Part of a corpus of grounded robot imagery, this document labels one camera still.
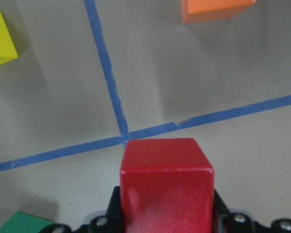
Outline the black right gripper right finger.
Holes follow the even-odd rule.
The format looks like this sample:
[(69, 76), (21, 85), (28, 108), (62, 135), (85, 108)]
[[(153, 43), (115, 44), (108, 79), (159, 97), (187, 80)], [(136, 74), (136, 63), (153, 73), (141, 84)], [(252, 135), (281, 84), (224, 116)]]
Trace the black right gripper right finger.
[(214, 191), (213, 233), (291, 233), (291, 219), (279, 218), (269, 227), (264, 226), (248, 215), (231, 212), (217, 191)]

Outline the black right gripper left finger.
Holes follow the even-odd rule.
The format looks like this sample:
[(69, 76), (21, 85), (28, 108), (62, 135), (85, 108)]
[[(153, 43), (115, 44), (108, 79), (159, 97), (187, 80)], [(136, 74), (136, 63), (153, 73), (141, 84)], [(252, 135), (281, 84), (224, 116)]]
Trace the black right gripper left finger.
[(45, 227), (46, 233), (123, 233), (124, 215), (120, 203), (120, 187), (113, 189), (106, 214), (97, 216), (75, 231), (68, 225), (53, 223)]

